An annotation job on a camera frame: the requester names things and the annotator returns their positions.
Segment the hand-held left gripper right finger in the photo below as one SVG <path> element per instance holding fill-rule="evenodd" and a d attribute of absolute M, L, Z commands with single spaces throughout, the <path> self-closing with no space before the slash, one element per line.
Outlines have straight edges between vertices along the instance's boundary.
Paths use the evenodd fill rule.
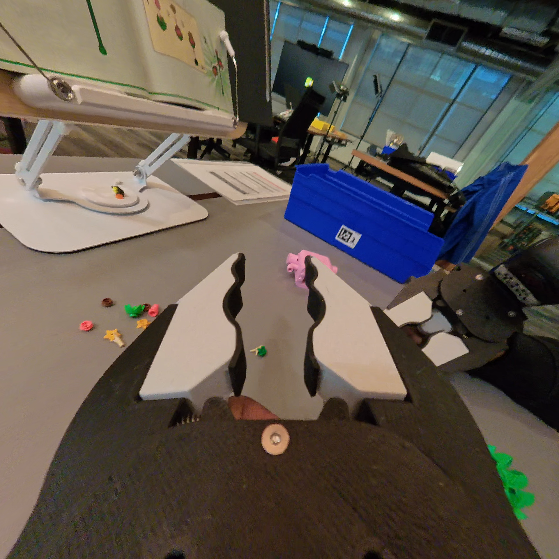
<path fill-rule="evenodd" d="M 408 391 L 369 302 L 315 256 L 305 258 L 305 283 L 308 393 L 324 402 L 404 401 Z"/>

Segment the person's right forearm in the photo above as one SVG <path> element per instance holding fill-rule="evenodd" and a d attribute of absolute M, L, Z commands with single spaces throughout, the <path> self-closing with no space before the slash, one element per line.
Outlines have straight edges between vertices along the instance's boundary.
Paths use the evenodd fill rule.
<path fill-rule="evenodd" d="M 518 332 L 507 343 L 504 354 L 467 373 L 558 431 L 558 340 Z"/>

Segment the person's right hand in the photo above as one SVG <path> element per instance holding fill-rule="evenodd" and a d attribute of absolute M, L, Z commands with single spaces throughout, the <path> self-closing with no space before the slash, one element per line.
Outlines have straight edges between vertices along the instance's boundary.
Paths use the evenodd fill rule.
<path fill-rule="evenodd" d="M 430 335 L 422 332 L 417 325 L 404 325 L 401 329 L 420 348 L 423 348 L 429 341 Z"/>

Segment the shelf rack with machines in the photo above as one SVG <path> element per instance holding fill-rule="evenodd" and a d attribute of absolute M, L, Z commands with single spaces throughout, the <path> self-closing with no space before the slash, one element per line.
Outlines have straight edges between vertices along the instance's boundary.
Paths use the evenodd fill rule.
<path fill-rule="evenodd" d="M 541 238 L 558 234 L 558 193 L 546 192 L 537 200 L 522 200 L 515 208 L 521 210 L 522 217 L 499 245 L 507 254 L 516 254 Z"/>

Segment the blue jacket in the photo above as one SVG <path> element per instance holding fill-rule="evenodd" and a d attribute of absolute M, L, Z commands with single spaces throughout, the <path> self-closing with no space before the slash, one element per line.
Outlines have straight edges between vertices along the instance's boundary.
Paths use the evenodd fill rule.
<path fill-rule="evenodd" d="M 471 261 L 527 169 L 527 165 L 503 162 L 461 189 L 466 203 L 444 235 L 439 260 L 452 264 Z"/>

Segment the pink toy block figure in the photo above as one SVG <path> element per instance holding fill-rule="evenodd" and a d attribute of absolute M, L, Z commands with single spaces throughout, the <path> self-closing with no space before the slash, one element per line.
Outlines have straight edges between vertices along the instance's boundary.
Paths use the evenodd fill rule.
<path fill-rule="evenodd" d="M 308 250 L 301 250 L 297 254 L 289 253 L 286 258 L 286 270 L 288 273 L 292 273 L 295 279 L 295 285 L 301 289 L 308 290 L 306 285 L 306 267 L 305 259 L 307 256 L 315 257 L 321 261 L 325 266 L 329 267 L 335 274 L 338 273 L 338 267 L 333 265 L 331 260 L 325 256 L 318 253 L 314 253 Z"/>

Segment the black bag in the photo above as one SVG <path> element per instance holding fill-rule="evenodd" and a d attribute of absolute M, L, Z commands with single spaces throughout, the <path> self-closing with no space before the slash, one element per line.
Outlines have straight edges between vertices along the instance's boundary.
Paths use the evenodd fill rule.
<path fill-rule="evenodd" d="M 424 182 L 448 195 L 452 206 L 462 207 L 466 198 L 451 180 L 449 174 L 441 167 L 427 163 L 409 151 L 406 143 L 401 144 L 388 155 L 388 165 Z"/>

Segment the wooden pillar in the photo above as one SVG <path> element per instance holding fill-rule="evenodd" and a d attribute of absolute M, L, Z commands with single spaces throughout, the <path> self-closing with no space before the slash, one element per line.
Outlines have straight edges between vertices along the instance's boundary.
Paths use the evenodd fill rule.
<path fill-rule="evenodd" d="M 527 165 L 519 185 L 507 199 L 503 209 L 498 214 L 490 234 L 501 220 L 520 202 L 545 175 L 558 163 L 558 123 L 542 138 L 540 143 L 527 155 L 522 164 Z"/>

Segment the white box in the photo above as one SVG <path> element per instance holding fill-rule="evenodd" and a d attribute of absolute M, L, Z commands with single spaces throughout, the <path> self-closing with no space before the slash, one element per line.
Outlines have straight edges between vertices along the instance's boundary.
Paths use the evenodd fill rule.
<path fill-rule="evenodd" d="M 452 158 L 443 156 L 436 152 L 431 152 L 426 157 L 426 162 L 431 165 L 442 168 L 443 170 L 450 171 L 453 174 L 457 174 L 462 169 L 464 163 L 454 160 Z"/>

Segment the wooden table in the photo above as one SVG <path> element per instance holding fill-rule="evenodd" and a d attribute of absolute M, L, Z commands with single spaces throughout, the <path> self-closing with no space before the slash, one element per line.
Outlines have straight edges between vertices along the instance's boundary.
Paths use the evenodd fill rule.
<path fill-rule="evenodd" d="M 353 150 L 352 155 L 358 159 L 356 175 L 363 178 L 369 176 L 381 185 L 390 186 L 390 193 L 431 213 L 455 213 L 466 203 L 463 194 L 457 188 L 431 185 L 366 152 Z"/>

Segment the pile of green leaves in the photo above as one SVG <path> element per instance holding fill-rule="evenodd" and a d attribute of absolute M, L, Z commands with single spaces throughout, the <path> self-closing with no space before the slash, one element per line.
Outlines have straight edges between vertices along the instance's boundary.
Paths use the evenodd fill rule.
<path fill-rule="evenodd" d="M 527 490 L 529 481 L 526 474 L 514 470 L 514 459 L 511 455 L 498 451 L 494 445 L 488 445 L 487 448 L 513 513 L 519 521 L 527 519 L 526 510 L 534 505 L 535 496 Z"/>

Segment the laminated paper sheet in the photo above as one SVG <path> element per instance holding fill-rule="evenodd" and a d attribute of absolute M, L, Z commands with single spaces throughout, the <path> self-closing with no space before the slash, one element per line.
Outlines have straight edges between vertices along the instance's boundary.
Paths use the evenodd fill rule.
<path fill-rule="evenodd" d="M 255 164 L 179 158 L 171 161 L 210 191 L 237 206 L 290 198 L 290 184 Z"/>

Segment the dark monitor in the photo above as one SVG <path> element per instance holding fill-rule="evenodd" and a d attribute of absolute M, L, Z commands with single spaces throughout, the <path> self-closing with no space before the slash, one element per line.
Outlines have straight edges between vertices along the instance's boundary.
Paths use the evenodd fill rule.
<path fill-rule="evenodd" d="M 343 61 L 318 55 L 285 41 L 272 83 L 272 93 L 295 106 L 307 88 L 311 87 L 324 97 L 320 113 L 328 116 L 336 99 L 330 85 L 333 81 L 344 83 L 348 68 L 349 65 Z"/>

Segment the black panel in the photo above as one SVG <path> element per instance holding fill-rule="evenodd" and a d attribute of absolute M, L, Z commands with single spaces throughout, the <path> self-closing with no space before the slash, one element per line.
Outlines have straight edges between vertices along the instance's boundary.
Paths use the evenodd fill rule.
<path fill-rule="evenodd" d="M 269 1 L 212 1 L 224 12 L 225 30 L 235 52 L 231 57 L 233 108 L 241 122 L 269 126 L 271 105 Z"/>

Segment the instruction booklet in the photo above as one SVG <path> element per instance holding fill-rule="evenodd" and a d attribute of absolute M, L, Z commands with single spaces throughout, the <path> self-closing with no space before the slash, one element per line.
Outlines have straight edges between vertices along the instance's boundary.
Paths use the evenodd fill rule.
<path fill-rule="evenodd" d="M 3 70 L 234 112 L 225 15 L 209 1 L 1 1 L 1 28 Z"/>

